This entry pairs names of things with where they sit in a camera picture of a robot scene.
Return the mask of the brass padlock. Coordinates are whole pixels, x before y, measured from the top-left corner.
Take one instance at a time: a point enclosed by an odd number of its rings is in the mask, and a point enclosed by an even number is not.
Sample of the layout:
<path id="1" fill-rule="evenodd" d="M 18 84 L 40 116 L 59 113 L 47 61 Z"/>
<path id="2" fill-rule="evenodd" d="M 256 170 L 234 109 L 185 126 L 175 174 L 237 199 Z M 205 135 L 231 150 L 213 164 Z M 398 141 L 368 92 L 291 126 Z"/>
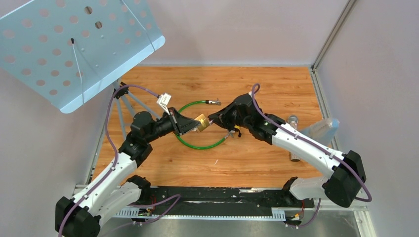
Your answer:
<path id="1" fill-rule="evenodd" d="M 210 120 L 204 114 L 200 114 L 194 120 L 200 122 L 200 125 L 195 129 L 196 131 L 202 132 L 210 126 Z"/>

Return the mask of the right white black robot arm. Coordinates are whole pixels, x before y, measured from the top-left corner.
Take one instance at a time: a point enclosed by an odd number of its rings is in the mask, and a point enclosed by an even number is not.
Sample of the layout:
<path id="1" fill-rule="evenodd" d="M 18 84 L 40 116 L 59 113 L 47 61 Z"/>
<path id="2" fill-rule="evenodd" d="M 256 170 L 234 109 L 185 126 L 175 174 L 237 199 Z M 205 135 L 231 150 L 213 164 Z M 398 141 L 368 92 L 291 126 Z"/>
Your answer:
<path id="1" fill-rule="evenodd" d="M 235 126 L 245 128 L 255 139 L 297 155 L 322 173 L 320 177 L 293 177 L 287 181 L 282 192 L 286 205 L 295 206 L 308 198 L 327 198 L 348 208 L 354 200 L 362 200 L 357 195 L 366 188 L 366 175 L 358 153 L 329 148 L 298 132 L 280 117 L 263 113 L 249 93 L 238 96 L 208 118 L 229 131 Z"/>

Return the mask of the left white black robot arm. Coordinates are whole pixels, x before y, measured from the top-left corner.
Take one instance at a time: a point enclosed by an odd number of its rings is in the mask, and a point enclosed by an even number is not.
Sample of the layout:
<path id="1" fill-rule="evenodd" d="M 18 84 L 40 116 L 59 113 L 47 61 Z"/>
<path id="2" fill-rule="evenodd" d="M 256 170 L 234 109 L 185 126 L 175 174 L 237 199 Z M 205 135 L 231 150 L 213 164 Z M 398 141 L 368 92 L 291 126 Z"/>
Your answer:
<path id="1" fill-rule="evenodd" d="M 160 119 L 148 111 L 138 112 L 131 131 L 108 166 L 82 191 L 62 197 L 55 207 L 55 230 L 60 237 L 96 237 L 115 214 L 131 203 L 145 204 L 151 199 L 149 183 L 134 172 L 150 155 L 151 142 L 167 134 L 186 134 L 201 122 L 181 115 L 170 107 Z"/>

